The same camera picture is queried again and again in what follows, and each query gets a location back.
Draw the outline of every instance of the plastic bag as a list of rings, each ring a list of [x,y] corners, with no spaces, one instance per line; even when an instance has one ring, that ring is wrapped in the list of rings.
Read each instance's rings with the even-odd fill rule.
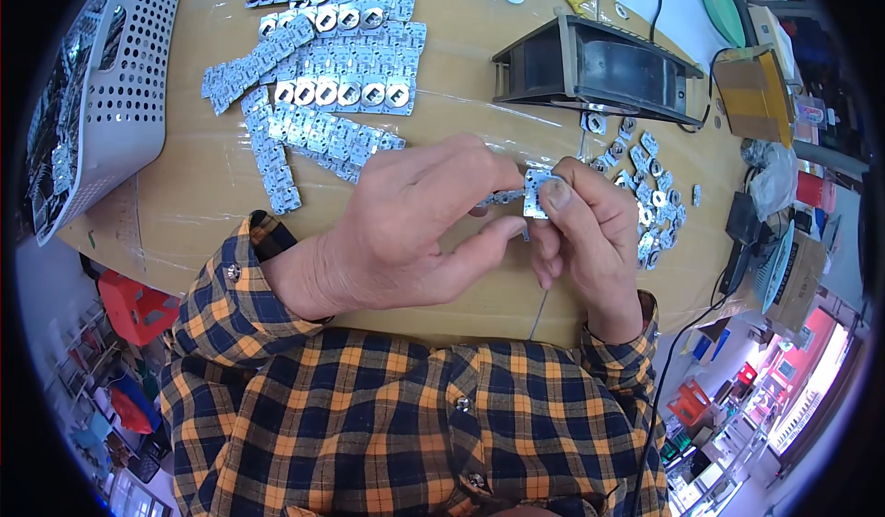
[[[749,182],[756,215],[760,221],[779,212],[796,200],[799,186],[799,161],[796,153],[780,143],[747,139],[741,146],[741,157],[748,166],[762,169]]]

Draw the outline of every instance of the plaid shirt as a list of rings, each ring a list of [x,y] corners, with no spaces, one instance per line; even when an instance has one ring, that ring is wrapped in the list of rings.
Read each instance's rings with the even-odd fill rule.
[[[294,243],[253,213],[210,258],[167,336],[161,403],[184,514],[629,512],[654,388],[650,294],[640,292],[648,325],[628,345],[585,326],[575,350],[435,350],[289,312],[259,263]],[[660,459],[649,459],[642,514],[669,514]]]

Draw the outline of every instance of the shirt cuff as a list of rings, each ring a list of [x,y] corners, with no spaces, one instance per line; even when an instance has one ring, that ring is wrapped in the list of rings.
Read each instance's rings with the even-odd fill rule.
[[[240,314],[259,333],[271,338],[310,334],[330,321],[310,322],[289,310],[273,293],[260,264],[296,244],[288,229],[267,212],[253,212],[216,254],[216,276]]]
[[[654,339],[658,336],[658,300],[648,290],[637,290],[639,304],[643,308],[643,333],[625,345],[610,345],[599,340],[584,321],[581,340],[586,346],[586,357],[594,366],[624,369],[639,365],[654,355]]]

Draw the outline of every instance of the table surface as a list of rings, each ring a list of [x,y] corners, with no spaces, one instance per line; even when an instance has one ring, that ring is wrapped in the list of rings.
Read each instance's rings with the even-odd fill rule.
[[[622,19],[614,12],[615,0],[593,1],[598,19],[648,35],[649,24],[641,15],[631,12],[629,19]],[[627,2],[622,3],[630,11]],[[59,231],[63,240],[98,263],[176,296],[188,290],[205,261],[250,211],[269,209],[238,104],[215,117],[210,103],[199,97],[204,69],[247,54],[257,42],[259,17],[271,12],[245,10],[242,4],[243,0],[181,0],[171,37],[163,151]],[[576,155],[582,139],[579,113],[490,102],[495,89],[490,57],[551,20],[558,6],[566,7],[565,1],[513,5],[504,0],[416,0],[413,20],[426,23],[428,34],[414,113],[348,117],[380,126],[411,146],[469,131],[520,164],[528,159],[552,164]],[[656,42],[693,61],[663,34],[656,34]],[[693,82],[690,112],[700,118],[707,82]],[[714,125],[715,117],[720,117],[720,128]],[[608,118],[603,138],[585,135],[585,153],[602,154],[619,124],[619,118]],[[645,129],[658,140],[659,160],[673,173],[673,187],[683,199],[690,200],[694,184],[702,186],[702,204],[688,205],[678,244],[661,255],[656,270],[639,272],[640,288],[658,298],[666,334],[709,306],[731,250],[724,227],[746,167],[739,153],[741,139],[730,134],[715,104],[707,126],[695,135],[674,124],[641,120],[635,141]],[[304,206],[284,216],[283,223],[297,238],[327,230],[341,215],[353,187],[304,157],[290,155],[289,163]],[[622,166],[632,172],[632,164]],[[521,203],[495,207],[484,219],[460,220],[443,236],[441,246],[450,249],[504,213],[521,213]],[[476,337],[519,339],[528,336],[543,295],[530,268],[529,247],[516,239],[501,267],[454,303],[354,312],[339,316],[336,324],[420,337],[434,345]],[[559,280],[549,292],[534,340],[577,345],[582,315],[568,280]]]

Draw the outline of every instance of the person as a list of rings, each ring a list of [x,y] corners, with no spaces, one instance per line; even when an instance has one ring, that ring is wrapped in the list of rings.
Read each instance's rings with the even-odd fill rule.
[[[626,515],[637,476],[640,513],[669,513],[657,450],[639,461],[664,431],[650,424],[657,306],[636,290],[636,202],[576,159],[553,172],[549,220],[528,224],[532,268],[544,289],[567,273],[584,297],[576,350],[326,327],[451,302],[501,262],[522,217],[451,253],[437,244],[489,193],[522,187],[476,136],[372,156],[321,235],[296,240],[252,213],[167,333],[161,405],[183,513]]]

